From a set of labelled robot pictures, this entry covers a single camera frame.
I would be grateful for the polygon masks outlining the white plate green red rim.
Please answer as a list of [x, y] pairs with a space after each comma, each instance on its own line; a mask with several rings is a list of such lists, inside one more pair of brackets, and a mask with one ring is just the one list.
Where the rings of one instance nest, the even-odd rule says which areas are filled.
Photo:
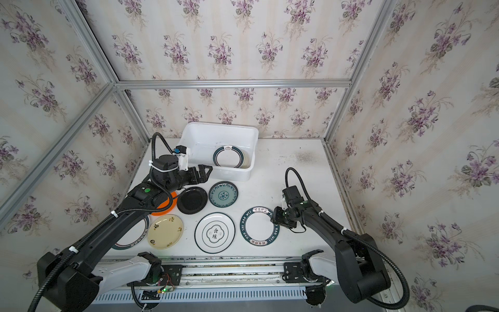
[[213, 163], [216, 166], [227, 168], [242, 168], [244, 161], [244, 152], [236, 146], [221, 146], [217, 148], [213, 153]]

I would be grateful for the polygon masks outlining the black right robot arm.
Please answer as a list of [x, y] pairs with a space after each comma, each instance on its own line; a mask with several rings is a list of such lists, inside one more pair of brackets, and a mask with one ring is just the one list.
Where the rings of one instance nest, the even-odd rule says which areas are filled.
[[283, 190], [285, 207], [276, 207], [271, 221], [290, 230], [301, 224], [317, 233], [334, 251], [328, 256], [316, 249], [301, 256], [301, 261], [285, 268], [284, 280], [296, 282], [337, 282], [353, 303], [371, 298], [390, 288], [382, 257], [348, 235], [354, 232], [329, 217], [313, 200], [301, 196], [296, 186]]

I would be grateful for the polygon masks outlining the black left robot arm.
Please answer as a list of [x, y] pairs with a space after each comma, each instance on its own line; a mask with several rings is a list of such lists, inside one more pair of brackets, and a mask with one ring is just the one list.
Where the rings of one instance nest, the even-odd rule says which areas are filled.
[[29, 311], [46, 298], [61, 311], [84, 311], [103, 293], [107, 279], [93, 273], [102, 257], [137, 223], [158, 212], [172, 193], [209, 180], [213, 167], [198, 165], [182, 170], [176, 155], [149, 162], [148, 175], [133, 187], [122, 203], [96, 227], [59, 254], [46, 253], [37, 262], [39, 289]]

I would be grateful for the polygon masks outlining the white plastic bin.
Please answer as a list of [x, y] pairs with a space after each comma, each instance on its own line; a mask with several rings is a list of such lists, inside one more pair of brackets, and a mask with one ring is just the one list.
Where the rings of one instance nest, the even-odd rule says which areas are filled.
[[[191, 149], [188, 164], [210, 165], [213, 179], [248, 181], [255, 164], [259, 131], [255, 127], [192, 122], [183, 131], [179, 144]], [[221, 146], [240, 148], [245, 155], [242, 168], [227, 168], [213, 163], [213, 153]]]

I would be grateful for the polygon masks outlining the orange plate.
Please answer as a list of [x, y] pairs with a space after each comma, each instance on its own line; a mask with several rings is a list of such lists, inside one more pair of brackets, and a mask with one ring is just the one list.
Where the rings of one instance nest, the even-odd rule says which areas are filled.
[[163, 215], [167, 215], [167, 214], [169, 214], [169, 212], [171, 212], [173, 210], [173, 208], [176, 207], [177, 202], [178, 202], [178, 194], [177, 194], [177, 192], [172, 192], [171, 195], [172, 195], [173, 202], [171, 203], [170, 200], [167, 199], [166, 201], [164, 201], [161, 205], [159, 205], [157, 207], [158, 212], [152, 213], [152, 216], [160, 217]]

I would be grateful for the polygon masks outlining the teal blue floral plate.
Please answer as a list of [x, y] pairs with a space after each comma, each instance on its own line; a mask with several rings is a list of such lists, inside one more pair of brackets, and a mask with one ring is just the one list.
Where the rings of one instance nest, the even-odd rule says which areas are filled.
[[239, 190], [230, 181], [220, 181], [215, 183], [208, 192], [209, 201], [218, 208], [227, 208], [233, 205], [238, 197]]

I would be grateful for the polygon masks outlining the white plate green lettered rim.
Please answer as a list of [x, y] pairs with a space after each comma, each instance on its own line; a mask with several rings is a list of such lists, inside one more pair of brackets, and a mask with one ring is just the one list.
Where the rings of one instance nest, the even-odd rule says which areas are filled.
[[264, 247], [276, 241], [280, 226], [272, 222], [273, 211], [257, 206], [248, 209], [240, 220], [243, 239], [253, 246]]

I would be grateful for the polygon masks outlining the white plate black rim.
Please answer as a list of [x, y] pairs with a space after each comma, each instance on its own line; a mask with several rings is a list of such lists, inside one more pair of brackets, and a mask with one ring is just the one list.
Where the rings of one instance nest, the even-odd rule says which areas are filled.
[[202, 252], [218, 254], [231, 246], [235, 234], [235, 223], [227, 214], [210, 213], [197, 224], [194, 239]]

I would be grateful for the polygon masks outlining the yellowish cream plate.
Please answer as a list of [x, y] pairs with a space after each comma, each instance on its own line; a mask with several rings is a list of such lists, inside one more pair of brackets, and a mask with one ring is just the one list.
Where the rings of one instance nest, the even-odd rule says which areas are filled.
[[184, 223], [177, 215], [164, 215], [149, 228], [148, 244], [156, 250], [165, 250], [175, 245], [184, 232]]

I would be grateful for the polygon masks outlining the white green rim plate left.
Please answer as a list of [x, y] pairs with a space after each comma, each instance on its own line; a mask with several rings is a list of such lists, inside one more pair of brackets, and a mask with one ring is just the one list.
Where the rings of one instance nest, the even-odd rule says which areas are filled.
[[135, 224], [117, 243], [114, 250], [127, 250], [139, 244], [147, 235], [150, 227], [149, 217]]

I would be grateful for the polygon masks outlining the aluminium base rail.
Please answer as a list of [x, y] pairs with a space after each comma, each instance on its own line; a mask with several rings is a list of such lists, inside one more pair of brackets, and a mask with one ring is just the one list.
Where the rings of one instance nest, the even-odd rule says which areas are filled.
[[84, 311], [91, 304], [135, 303], [150, 311], [161, 303], [236, 302], [304, 299], [321, 305], [326, 287], [338, 285], [337, 266], [329, 255], [315, 250], [297, 257], [218, 259], [210, 263], [163, 263], [158, 282], [140, 280], [142, 272], [125, 274], [119, 263], [96, 268], [93, 283], [85, 290], [77, 282], [62, 311]]

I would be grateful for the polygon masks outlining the aluminium frame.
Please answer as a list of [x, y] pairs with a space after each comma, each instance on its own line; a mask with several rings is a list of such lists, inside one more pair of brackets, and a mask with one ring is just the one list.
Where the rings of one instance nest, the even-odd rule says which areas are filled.
[[327, 139], [388, 1], [2, 1], [1, 263], [87, 231], [154, 132]]

